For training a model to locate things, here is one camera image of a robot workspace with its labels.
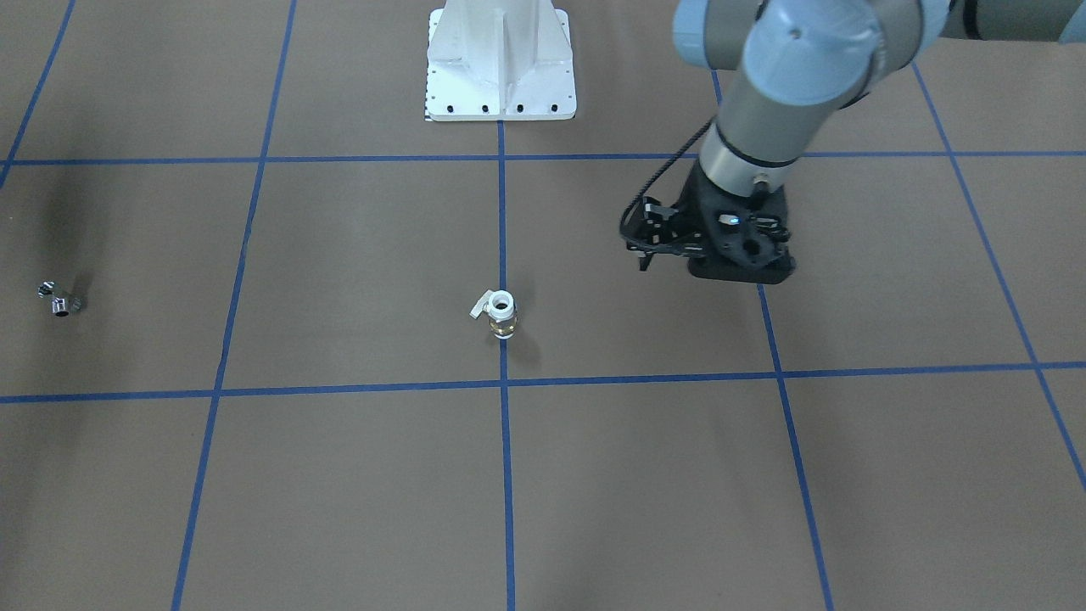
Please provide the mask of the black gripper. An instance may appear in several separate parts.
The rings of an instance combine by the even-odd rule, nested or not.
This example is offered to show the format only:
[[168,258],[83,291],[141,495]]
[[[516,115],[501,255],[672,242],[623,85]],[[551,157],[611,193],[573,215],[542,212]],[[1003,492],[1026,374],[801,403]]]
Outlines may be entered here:
[[755,179],[748,196],[730,193],[696,162],[675,204],[634,198],[624,211],[624,247],[647,272],[657,255],[728,264],[790,264],[791,231],[784,187]]

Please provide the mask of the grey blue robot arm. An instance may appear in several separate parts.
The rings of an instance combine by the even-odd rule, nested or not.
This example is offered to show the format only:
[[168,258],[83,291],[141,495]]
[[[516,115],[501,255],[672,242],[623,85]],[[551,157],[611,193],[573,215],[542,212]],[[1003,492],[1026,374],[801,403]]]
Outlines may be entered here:
[[1082,1],[682,1],[675,53],[732,72],[679,198],[664,205],[643,186],[619,221],[646,271],[657,256],[692,276],[782,283],[790,252],[785,178],[839,109],[864,99],[945,38],[1083,42]]

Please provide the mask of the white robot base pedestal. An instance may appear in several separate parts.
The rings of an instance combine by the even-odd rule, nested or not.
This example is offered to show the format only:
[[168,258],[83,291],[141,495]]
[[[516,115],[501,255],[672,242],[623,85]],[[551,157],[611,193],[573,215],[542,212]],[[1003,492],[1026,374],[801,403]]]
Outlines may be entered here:
[[426,120],[571,120],[569,15],[551,1],[446,1],[428,17]]

